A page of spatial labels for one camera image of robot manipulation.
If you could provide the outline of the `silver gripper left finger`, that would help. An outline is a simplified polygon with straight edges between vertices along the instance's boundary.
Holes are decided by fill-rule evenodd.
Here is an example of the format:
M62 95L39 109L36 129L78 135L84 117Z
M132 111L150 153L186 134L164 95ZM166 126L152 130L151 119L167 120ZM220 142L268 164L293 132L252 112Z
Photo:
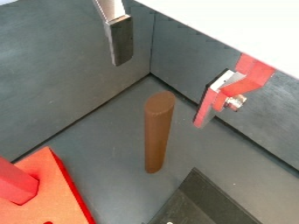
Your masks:
M134 19L122 0L92 0L107 34L112 64L119 67L134 56Z

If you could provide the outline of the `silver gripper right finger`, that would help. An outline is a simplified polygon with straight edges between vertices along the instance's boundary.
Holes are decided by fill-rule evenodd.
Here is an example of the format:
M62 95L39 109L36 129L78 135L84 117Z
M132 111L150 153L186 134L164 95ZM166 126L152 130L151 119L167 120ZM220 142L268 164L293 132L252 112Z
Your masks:
M247 101L244 93L262 88L275 71L270 65L242 53L235 70L224 70L206 86L194 125L202 128L215 116L212 112L224 108L238 111Z

